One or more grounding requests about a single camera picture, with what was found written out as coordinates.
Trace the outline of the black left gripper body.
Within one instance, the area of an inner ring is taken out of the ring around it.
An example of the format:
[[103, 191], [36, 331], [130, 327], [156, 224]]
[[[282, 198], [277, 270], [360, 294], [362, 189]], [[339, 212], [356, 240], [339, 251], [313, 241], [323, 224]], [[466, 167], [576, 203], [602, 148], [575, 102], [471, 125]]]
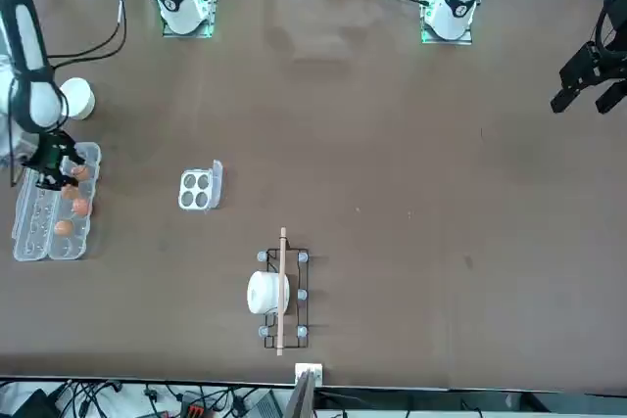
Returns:
[[601, 26], [609, 19], [614, 38], [607, 46], [601, 42], [603, 79], [626, 76], [626, 0], [604, 0]]

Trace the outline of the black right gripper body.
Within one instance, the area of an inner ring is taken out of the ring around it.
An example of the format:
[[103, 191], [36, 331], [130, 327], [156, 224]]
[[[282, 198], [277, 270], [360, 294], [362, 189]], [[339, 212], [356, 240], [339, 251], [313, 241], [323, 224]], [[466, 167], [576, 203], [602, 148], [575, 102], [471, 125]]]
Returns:
[[53, 131], [40, 134], [35, 152], [29, 158], [22, 159], [22, 165], [43, 174], [61, 172], [64, 157], [73, 153], [73, 139], [65, 131]]

